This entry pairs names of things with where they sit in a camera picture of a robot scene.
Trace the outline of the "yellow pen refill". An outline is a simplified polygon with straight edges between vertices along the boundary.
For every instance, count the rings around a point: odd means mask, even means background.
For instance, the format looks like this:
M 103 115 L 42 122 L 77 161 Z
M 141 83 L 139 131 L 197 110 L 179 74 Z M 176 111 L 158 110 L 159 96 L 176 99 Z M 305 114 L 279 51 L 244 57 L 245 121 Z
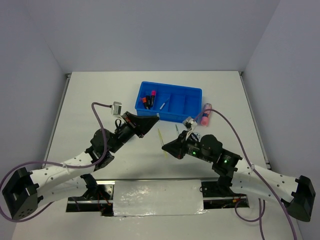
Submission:
M 160 140 L 160 144 L 161 144 L 161 149 L 162 149 L 162 147 L 164 146 L 164 141 L 163 141 L 163 137 L 162 137 L 162 134 L 161 134 L 161 131 L 159 128 L 157 129 L 157 132 L 158 132 L 158 136 L 159 136 L 159 140 Z M 167 159 L 168 158 L 167 152 L 164 150 L 162 150 L 162 151 L 164 153 L 164 157 Z

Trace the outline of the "orange cap black highlighter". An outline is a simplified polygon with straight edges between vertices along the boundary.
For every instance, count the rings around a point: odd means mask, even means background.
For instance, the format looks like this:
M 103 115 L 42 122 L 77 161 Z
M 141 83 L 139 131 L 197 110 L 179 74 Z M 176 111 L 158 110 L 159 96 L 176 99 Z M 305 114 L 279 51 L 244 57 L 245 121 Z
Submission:
M 144 108 L 148 110 L 149 109 L 149 104 L 148 104 L 148 100 L 147 100 L 146 97 L 142 98 L 142 103 L 143 103 Z

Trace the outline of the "blue pen refill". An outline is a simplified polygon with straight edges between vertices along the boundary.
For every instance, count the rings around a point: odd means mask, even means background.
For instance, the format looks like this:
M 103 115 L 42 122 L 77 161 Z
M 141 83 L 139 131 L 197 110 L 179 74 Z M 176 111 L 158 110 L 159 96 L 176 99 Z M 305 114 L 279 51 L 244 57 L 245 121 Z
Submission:
M 162 105 L 161 105 L 160 108 L 159 108 L 160 111 L 165 107 L 165 105 L 168 103 L 169 100 L 170 100 L 170 98 L 167 98 L 167 99 L 162 103 Z

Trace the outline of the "blue cap black highlighter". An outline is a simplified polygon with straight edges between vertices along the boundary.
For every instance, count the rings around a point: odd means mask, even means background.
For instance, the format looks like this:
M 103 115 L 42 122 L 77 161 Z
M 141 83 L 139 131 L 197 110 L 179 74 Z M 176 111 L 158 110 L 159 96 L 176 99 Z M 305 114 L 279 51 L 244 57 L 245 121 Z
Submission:
M 146 98 L 147 107 L 148 107 L 148 109 L 150 109 L 152 107 L 151 96 L 146 95 L 145 98 Z

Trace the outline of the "pink cap black highlighter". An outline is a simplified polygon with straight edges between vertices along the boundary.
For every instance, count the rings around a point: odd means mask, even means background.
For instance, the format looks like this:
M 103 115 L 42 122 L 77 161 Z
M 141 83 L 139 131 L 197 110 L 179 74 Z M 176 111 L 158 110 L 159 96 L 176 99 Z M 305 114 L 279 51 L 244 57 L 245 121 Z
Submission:
M 150 94 L 150 101 L 149 101 L 149 107 L 150 108 L 152 108 L 154 106 L 155 97 L 156 97 L 156 91 L 152 90 L 151 94 Z

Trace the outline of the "blue jar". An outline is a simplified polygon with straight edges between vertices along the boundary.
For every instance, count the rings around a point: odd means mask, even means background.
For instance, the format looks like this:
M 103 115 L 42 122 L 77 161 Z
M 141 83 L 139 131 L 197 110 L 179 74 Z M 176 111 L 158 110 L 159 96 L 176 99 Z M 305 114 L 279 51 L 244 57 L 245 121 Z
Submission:
M 197 142 L 200 142 L 200 140 L 201 140 L 201 138 L 202 138 L 202 136 L 201 136 L 198 132 L 193 132 L 193 133 L 191 134 L 191 137 L 192 137 L 192 139 L 194 139 L 194 140 L 197 141 Z

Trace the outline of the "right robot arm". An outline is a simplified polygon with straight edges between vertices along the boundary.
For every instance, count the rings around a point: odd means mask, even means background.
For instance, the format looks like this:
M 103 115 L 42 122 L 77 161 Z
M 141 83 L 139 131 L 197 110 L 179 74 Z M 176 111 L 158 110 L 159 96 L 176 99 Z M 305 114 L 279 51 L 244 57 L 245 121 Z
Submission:
M 187 137 L 187 133 L 184 130 L 177 139 L 164 144 L 162 150 L 177 159 L 189 155 L 211 163 L 219 176 L 217 190 L 221 195 L 242 194 L 281 202 L 291 217 L 310 222 L 316 192 L 308 177 L 286 176 L 249 164 L 240 155 L 224 149 L 214 135 L 206 134 L 197 141 Z

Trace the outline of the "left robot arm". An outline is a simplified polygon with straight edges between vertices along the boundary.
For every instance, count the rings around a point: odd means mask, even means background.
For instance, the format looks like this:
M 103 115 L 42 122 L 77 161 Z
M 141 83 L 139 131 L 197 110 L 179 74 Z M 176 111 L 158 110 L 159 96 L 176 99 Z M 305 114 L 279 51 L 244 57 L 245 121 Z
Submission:
M 10 219 L 25 221 L 38 207 L 65 198 L 109 200 L 111 195 L 97 184 L 92 173 L 110 164 L 113 154 L 133 136 L 143 138 L 159 119 L 127 111 L 115 121 L 114 132 L 98 129 L 90 140 L 91 146 L 78 156 L 42 169 L 15 170 L 2 190 Z

